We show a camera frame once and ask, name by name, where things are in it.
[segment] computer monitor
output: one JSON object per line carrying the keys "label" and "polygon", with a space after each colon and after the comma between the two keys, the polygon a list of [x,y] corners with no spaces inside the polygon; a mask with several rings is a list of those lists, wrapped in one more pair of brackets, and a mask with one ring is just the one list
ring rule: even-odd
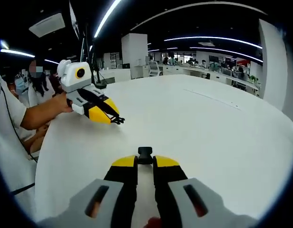
{"label": "computer monitor", "polygon": [[129,63],[122,64],[122,69],[129,69]]}
{"label": "computer monitor", "polygon": [[219,59],[217,56],[209,56],[209,62],[215,62],[218,63]]}
{"label": "computer monitor", "polygon": [[230,68],[236,66],[236,59],[235,58],[225,57],[225,62],[227,65],[229,65]]}

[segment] office chair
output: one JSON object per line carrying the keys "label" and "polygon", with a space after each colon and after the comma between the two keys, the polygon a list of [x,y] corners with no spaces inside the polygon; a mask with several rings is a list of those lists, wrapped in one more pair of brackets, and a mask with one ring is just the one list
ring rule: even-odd
{"label": "office chair", "polygon": [[150,77],[163,75],[163,72],[159,69],[157,62],[149,62],[148,65],[150,67],[150,71],[148,73]]}

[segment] white pillar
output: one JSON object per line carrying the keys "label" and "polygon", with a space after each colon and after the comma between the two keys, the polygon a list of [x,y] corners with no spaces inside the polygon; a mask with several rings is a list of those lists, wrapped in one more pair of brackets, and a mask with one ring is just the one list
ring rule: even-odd
{"label": "white pillar", "polygon": [[146,65],[147,34],[129,33],[121,39],[123,64],[129,63],[131,78],[141,77],[137,73],[137,65]]}
{"label": "white pillar", "polygon": [[111,68],[111,63],[110,63],[110,53],[104,53],[103,55],[103,65],[104,69],[106,70],[107,68]]}
{"label": "white pillar", "polygon": [[263,47],[263,85],[260,97],[282,110],[287,87],[287,56],[282,36],[275,26],[260,19]]}
{"label": "white pillar", "polygon": [[161,63],[161,53],[160,52],[155,52],[155,61],[159,61],[159,63]]}

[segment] person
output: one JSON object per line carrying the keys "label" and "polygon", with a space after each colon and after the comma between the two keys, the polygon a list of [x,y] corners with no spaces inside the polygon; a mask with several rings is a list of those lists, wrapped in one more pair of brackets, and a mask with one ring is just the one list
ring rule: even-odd
{"label": "person", "polygon": [[0,76],[0,172],[10,192],[24,212],[34,219],[35,161],[27,159],[27,152],[19,140],[15,127],[38,129],[58,114],[72,112],[62,93],[40,105],[27,108],[9,91]]}
{"label": "person", "polygon": [[164,61],[162,62],[164,65],[167,65],[167,63],[168,63],[168,57],[165,57],[164,58]]}
{"label": "person", "polygon": [[203,68],[207,68],[207,64],[204,59],[202,60],[202,64],[200,66]]}
{"label": "person", "polygon": [[58,76],[58,73],[56,70],[50,70],[49,80],[53,89],[55,90],[55,93],[61,94],[63,92],[62,86],[59,82],[61,78]]}
{"label": "person", "polygon": [[[23,88],[17,88],[17,86],[14,83],[14,77],[11,75],[6,76],[4,80],[6,81],[10,92],[21,102],[21,100],[19,99],[20,96],[18,93],[19,91],[22,91]],[[41,126],[36,131],[35,130],[28,131],[22,127],[19,127],[19,128],[15,127],[15,130],[18,136],[20,137],[23,143],[23,146],[28,153],[35,153],[41,149],[47,129],[48,129],[48,126],[46,124]]]}
{"label": "person", "polygon": [[241,80],[245,80],[245,74],[244,74],[244,69],[242,67],[238,68],[238,74],[237,77]]}
{"label": "person", "polygon": [[31,62],[28,77],[31,80],[28,88],[29,104],[31,107],[39,105],[55,95],[56,92],[43,71],[43,61],[34,59]]}

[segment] white table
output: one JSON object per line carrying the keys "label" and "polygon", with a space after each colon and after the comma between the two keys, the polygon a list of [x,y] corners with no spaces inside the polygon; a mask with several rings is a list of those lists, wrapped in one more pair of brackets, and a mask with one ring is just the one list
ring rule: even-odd
{"label": "white table", "polygon": [[[283,189],[293,166],[293,122],[266,101],[186,75],[109,84],[105,93],[124,124],[93,123],[77,113],[51,122],[37,166],[37,220],[62,213],[73,195],[139,146],[177,160],[189,178],[220,194],[236,214],[259,219]],[[132,227],[158,215],[149,201],[149,171],[139,167]]]}
{"label": "white table", "polygon": [[[100,70],[100,80],[103,80],[103,78],[114,78],[115,82],[123,82],[131,80],[131,72],[130,69],[109,69],[109,70]],[[94,76],[97,80],[97,73],[94,71]]]}
{"label": "white table", "polygon": [[178,74],[177,71],[180,71],[180,74],[185,74],[185,75],[190,75],[190,72],[200,72],[200,73],[204,73],[204,74],[209,73],[210,79],[215,78],[217,76],[220,78],[224,78],[226,80],[230,80],[230,83],[228,83],[229,85],[231,85],[231,81],[236,81],[236,82],[242,83],[242,84],[244,84],[244,85],[246,85],[256,91],[259,90],[253,83],[250,83],[250,82],[247,82],[247,81],[244,81],[239,78],[232,77],[232,76],[224,75],[222,73],[211,71],[209,69],[204,69],[204,68],[200,68],[200,67],[182,67],[182,66],[169,66],[169,65],[159,65],[159,66],[162,67],[163,69],[165,69],[168,74]]}
{"label": "white table", "polygon": [[198,68],[198,67],[184,67],[184,69],[188,70],[188,71],[202,72],[202,73],[205,73],[205,74],[207,74],[207,73],[213,74],[215,76],[223,77],[223,78],[226,78],[226,79],[229,79],[229,80],[232,80],[232,81],[242,83],[242,84],[244,84],[244,85],[246,85],[248,87],[251,87],[252,89],[259,90],[253,83],[241,80],[241,79],[236,78],[236,77],[232,77],[232,76],[224,75],[224,74],[221,74],[221,73],[218,73],[218,72],[215,72],[215,71],[211,71],[211,70],[208,70],[208,69],[202,69],[202,68]]}

